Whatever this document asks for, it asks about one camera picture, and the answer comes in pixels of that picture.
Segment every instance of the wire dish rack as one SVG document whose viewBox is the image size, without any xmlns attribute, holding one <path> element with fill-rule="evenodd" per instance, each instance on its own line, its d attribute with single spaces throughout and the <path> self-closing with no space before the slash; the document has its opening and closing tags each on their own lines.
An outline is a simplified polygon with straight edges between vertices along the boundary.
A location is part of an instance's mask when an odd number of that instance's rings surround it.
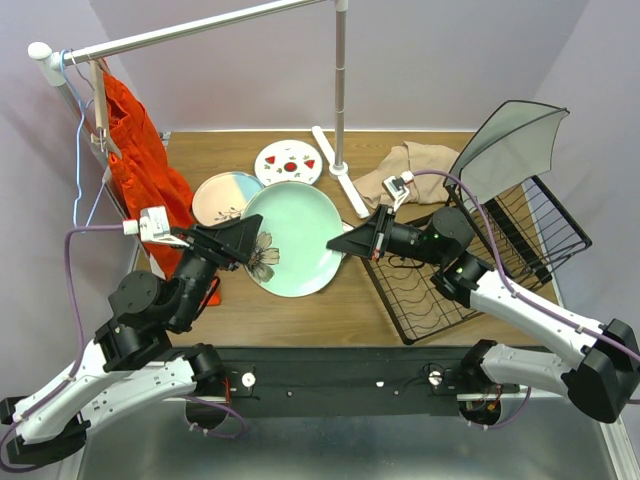
<svg viewBox="0 0 640 480">
<path fill-rule="evenodd" d="M 448 205 L 456 205 L 476 232 L 469 251 L 495 265 L 480 212 L 467 208 L 457 188 L 448 188 Z M 512 187 L 483 205 L 507 274 L 520 285 L 537 290 L 571 257 L 591 246 L 591 240 L 537 176 Z M 430 215 L 410 224 L 425 226 Z M 440 295 L 430 282 L 430 265 L 397 256 L 378 262 L 363 260 L 400 338 L 411 345 L 479 315 Z"/>
</svg>

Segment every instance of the white plate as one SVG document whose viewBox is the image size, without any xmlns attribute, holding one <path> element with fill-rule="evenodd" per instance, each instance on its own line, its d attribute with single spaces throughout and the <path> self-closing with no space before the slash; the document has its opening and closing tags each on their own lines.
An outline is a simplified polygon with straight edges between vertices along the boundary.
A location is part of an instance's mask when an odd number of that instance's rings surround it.
<svg viewBox="0 0 640 480">
<path fill-rule="evenodd" d="M 313 185 L 322 173 L 322 156 L 300 140 L 281 140 L 256 157 L 255 172 L 263 185 L 295 181 Z"/>
</svg>

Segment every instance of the orange towel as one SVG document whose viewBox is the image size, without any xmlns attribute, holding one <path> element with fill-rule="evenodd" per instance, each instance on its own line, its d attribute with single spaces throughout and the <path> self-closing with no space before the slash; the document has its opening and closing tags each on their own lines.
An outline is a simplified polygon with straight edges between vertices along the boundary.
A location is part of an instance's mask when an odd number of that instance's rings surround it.
<svg viewBox="0 0 640 480">
<path fill-rule="evenodd" d="M 132 218 L 140 210 L 164 205 L 171 226 L 187 228 L 191 217 L 193 193 L 182 175 L 169 167 L 167 153 L 144 106 L 116 78 L 104 73 L 111 138 L 122 158 L 109 156 L 114 183 L 126 201 Z M 181 253 L 165 245 L 146 244 L 166 278 L 171 278 Z M 215 293 L 209 305 L 219 305 Z"/>
</svg>

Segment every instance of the gray wall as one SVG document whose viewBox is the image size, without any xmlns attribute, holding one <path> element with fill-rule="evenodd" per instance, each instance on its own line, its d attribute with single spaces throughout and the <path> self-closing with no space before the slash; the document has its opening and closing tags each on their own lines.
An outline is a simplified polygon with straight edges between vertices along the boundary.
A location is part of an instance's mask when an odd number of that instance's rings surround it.
<svg viewBox="0 0 640 480">
<path fill-rule="evenodd" d="M 89 0 L 116 39 L 264 3 Z M 587 0 L 352 0 L 347 128 L 475 129 L 530 99 Z M 333 2 L 121 56 L 169 130 L 333 125 Z"/>
<path fill-rule="evenodd" d="M 73 360 L 76 349 L 62 257 L 76 193 L 77 122 L 28 58 L 27 46 L 41 40 L 54 49 L 79 48 L 106 40 L 85 1 L 61 0 L 46 10 L 30 3 L 16 3 L 0 16 L 0 398 L 37 390 Z M 126 79 L 119 62 L 111 65 Z M 87 217 L 101 176 L 85 152 L 81 219 Z M 105 198 L 94 223 L 116 221 Z M 77 293 L 89 336 L 108 319 L 106 295 L 123 275 L 131 252 L 131 241 L 117 234 L 85 235 L 73 243 Z M 28 478 L 51 478 L 56 470 Z"/>
<path fill-rule="evenodd" d="M 566 305 L 640 333 L 639 21 L 637 1 L 591 0 L 536 99 L 571 110 L 544 180 L 594 241 L 559 271 Z M 640 407 L 623 417 L 639 452 Z"/>
</svg>

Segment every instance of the white pole base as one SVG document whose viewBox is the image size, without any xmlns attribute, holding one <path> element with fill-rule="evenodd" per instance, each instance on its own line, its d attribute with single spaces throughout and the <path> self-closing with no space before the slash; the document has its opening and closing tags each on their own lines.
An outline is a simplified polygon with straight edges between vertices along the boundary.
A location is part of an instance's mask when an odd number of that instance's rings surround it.
<svg viewBox="0 0 640 480">
<path fill-rule="evenodd" d="M 313 133 L 313 137 L 316 139 L 316 142 L 318 142 L 318 146 L 320 147 L 320 150 L 322 150 L 324 158 L 327 159 L 327 163 L 329 164 L 329 175 L 334 180 L 338 180 L 340 182 L 340 185 L 347 194 L 353 209 L 356 211 L 356 215 L 358 215 L 359 218 L 367 218 L 369 216 L 369 210 L 362 201 L 360 194 L 349 177 L 349 167 L 346 162 L 342 162 L 341 167 L 336 167 L 335 152 L 322 131 L 322 128 L 318 126 L 312 127 L 311 133 Z"/>
</svg>

